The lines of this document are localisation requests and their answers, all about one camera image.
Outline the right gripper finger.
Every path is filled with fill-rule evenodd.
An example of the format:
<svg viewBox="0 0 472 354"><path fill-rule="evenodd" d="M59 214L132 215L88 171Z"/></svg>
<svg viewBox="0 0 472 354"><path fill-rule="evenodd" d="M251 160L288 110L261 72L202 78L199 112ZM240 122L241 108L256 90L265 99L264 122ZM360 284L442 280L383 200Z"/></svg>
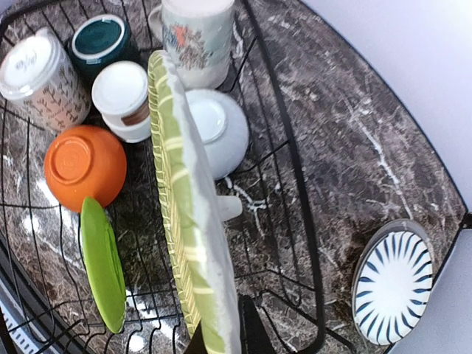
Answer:
<svg viewBox="0 0 472 354"><path fill-rule="evenodd" d="M247 295L239 295L238 310L242 353L276 354L253 299Z"/></svg>

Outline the yellow woven pattern plate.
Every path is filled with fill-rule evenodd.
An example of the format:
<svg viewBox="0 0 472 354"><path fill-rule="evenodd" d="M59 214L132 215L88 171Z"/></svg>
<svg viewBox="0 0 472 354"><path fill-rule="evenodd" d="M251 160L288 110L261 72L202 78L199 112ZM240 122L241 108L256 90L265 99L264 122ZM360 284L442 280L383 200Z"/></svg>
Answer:
<svg viewBox="0 0 472 354"><path fill-rule="evenodd" d="M190 335L208 353L241 353L235 276L207 154L176 66L148 61L153 157L167 249Z"/></svg>

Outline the lime green plate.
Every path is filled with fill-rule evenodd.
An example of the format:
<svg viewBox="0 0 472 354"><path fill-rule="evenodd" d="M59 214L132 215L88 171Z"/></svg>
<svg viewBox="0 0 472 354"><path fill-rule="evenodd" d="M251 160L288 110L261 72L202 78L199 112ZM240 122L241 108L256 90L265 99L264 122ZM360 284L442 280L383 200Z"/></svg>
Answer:
<svg viewBox="0 0 472 354"><path fill-rule="evenodd" d="M125 322L125 280L114 230L105 210L92 197L80 213L83 259L94 301L106 327L119 333Z"/></svg>

